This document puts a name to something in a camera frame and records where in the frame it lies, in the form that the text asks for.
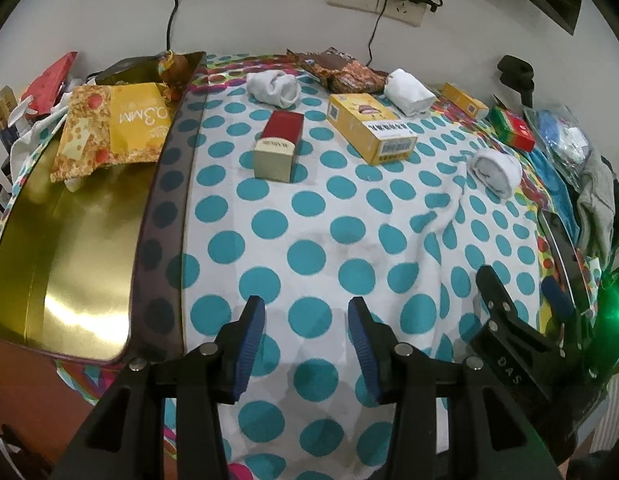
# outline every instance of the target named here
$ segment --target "rolled white cloth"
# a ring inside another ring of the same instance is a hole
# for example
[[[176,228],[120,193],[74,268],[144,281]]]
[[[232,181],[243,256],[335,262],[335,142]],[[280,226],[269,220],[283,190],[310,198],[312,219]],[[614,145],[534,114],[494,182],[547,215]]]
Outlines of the rolled white cloth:
[[[397,105],[407,117],[427,110],[436,101],[436,96],[425,88],[423,83],[402,68],[397,68],[387,76],[385,97]]]
[[[478,180],[504,200],[512,197],[523,179],[523,168],[515,156],[490,148],[478,150],[467,165]]]
[[[265,70],[248,74],[248,92],[262,103],[289,108],[301,95],[301,85],[283,70]]]

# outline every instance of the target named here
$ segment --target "black cable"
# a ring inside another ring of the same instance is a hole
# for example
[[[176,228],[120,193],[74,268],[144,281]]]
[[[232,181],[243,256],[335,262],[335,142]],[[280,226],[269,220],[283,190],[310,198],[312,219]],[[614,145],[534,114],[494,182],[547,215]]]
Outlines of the black cable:
[[[367,42],[367,52],[369,52],[369,61],[365,64],[365,66],[371,65],[371,60],[373,59],[371,55],[371,42],[374,41],[374,36],[376,36],[376,29],[379,27],[381,16],[385,12],[386,8],[387,8],[387,0],[383,2],[383,7],[381,9],[381,12],[379,12],[378,18],[376,18],[376,23],[374,23],[374,30],[371,32],[371,36],[369,37],[369,41]]]
[[[176,11],[178,10],[178,0],[174,0],[174,8],[172,9],[172,13],[170,14],[170,20],[168,21],[168,31],[166,33],[166,50],[170,50],[170,36],[172,35],[172,22],[174,21],[174,16],[176,16]]]

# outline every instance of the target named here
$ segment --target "screw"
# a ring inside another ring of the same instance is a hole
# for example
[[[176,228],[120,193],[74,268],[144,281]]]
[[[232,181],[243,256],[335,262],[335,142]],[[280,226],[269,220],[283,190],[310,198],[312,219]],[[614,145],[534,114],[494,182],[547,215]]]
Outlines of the screw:
[[[142,357],[135,357],[130,361],[128,367],[130,367],[130,370],[133,372],[140,372],[146,364],[147,361],[145,361]]]
[[[483,359],[472,355],[465,359],[465,364],[472,370],[480,370],[483,367]]]
[[[397,355],[408,357],[413,354],[414,347],[411,346],[409,343],[398,343],[394,347],[394,351],[397,353]]]
[[[203,355],[214,355],[218,351],[219,347],[216,343],[208,341],[199,346],[198,351]]]

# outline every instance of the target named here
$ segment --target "yellow box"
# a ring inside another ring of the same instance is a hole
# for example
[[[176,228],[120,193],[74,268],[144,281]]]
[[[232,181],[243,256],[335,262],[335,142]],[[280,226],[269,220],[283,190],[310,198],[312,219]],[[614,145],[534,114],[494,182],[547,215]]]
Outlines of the yellow box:
[[[372,166],[405,160],[416,145],[407,124],[369,94],[331,95],[327,120]]]
[[[481,119],[485,119],[487,117],[489,108],[487,108],[487,106],[485,106],[478,99],[474,99],[474,97],[466,94],[460,88],[450,83],[445,83],[441,94],[443,97],[448,98],[452,103],[457,105],[472,119],[480,121]]]

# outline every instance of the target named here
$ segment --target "blue cloth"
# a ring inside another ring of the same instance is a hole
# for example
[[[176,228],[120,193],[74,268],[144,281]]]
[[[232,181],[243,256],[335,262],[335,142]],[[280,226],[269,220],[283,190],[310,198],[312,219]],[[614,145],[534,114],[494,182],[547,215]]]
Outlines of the blue cloth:
[[[576,245],[580,227],[574,217],[574,209],[572,208],[572,201],[569,199],[567,185],[538,146],[534,146],[531,152],[524,153],[524,155],[531,162],[534,170],[536,170],[536,174],[550,193],[558,216],[565,224],[565,229],[567,229],[567,234],[569,234],[572,243]]]

